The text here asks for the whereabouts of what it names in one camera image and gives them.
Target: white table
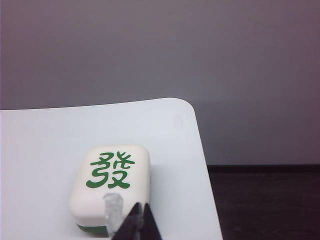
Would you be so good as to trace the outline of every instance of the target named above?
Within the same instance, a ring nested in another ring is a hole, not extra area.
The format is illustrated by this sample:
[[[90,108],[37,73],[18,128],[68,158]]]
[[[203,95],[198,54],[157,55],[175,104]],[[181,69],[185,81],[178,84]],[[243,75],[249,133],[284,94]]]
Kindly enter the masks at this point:
[[[194,109],[162,98],[1,111],[1,239],[96,239],[68,199],[86,151],[141,144],[150,153],[150,206],[163,240],[222,240]]]

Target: transparent object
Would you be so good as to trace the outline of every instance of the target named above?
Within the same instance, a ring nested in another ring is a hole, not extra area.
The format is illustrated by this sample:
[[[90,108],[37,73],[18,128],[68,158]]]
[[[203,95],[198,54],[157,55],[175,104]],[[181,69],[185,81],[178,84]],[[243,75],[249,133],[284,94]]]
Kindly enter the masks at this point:
[[[105,225],[109,237],[117,232],[123,223],[124,199],[119,193],[107,193],[103,196],[105,209]]]

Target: wooden floor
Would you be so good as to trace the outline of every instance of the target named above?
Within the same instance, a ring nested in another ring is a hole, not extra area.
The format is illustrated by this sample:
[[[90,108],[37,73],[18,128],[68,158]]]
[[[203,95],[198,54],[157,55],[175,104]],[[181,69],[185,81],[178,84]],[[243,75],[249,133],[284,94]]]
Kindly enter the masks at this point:
[[[208,167],[224,240],[320,240],[320,167]]]

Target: gray wall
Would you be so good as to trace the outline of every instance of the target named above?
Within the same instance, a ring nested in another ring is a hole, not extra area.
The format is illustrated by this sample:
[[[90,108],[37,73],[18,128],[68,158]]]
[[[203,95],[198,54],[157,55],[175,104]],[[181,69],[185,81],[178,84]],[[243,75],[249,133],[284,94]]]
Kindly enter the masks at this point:
[[[320,1],[3,0],[1,108],[190,102],[208,164],[320,164]]]

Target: green tile base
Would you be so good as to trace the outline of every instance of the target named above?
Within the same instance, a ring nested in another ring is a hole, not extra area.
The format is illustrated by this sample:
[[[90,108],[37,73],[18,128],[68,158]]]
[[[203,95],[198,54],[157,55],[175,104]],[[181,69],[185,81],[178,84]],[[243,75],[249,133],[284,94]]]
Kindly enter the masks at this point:
[[[108,234],[106,226],[77,226],[84,232],[93,233],[93,234]]]

